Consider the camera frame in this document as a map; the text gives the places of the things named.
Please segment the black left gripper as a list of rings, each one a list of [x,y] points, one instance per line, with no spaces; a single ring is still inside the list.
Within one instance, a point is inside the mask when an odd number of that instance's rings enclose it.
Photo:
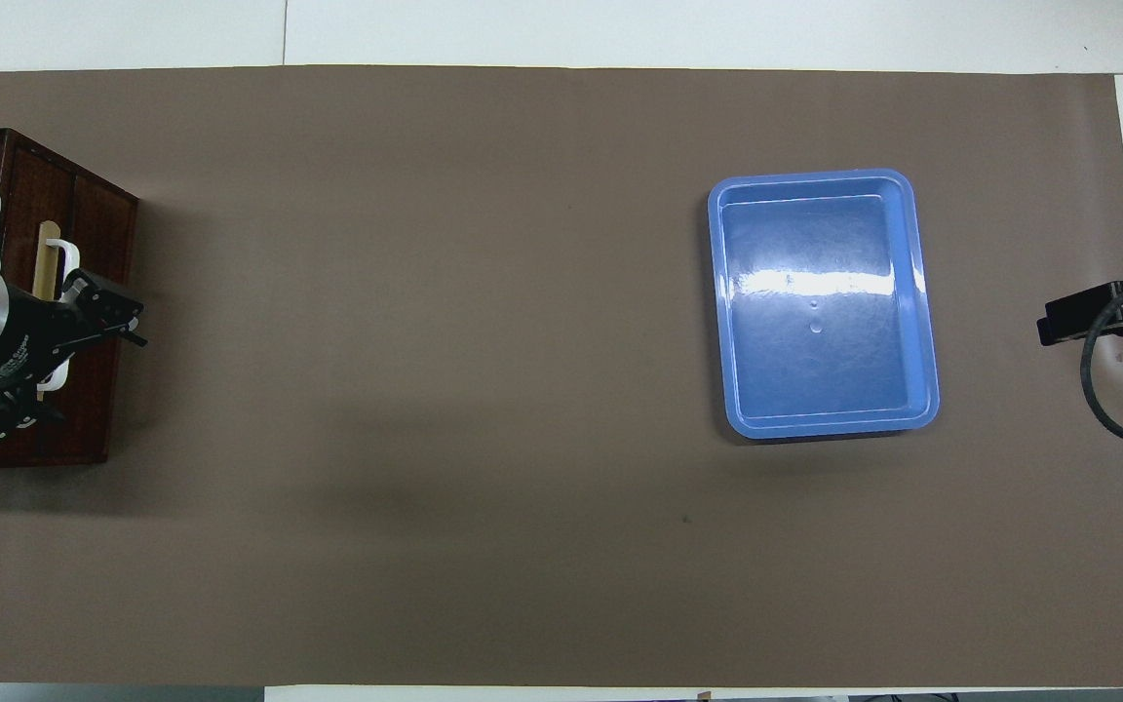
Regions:
[[[62,354],[104,339],[120,338],[137,347],[147,339],[136,331],[144,306],[128,289],[89,270],[72,270],[60,301],[27,292],[8,292],[8,316],[0,332],[0,443],[37,422],[65,419],[54,405],[37,399],[39,382],[58,367]]]

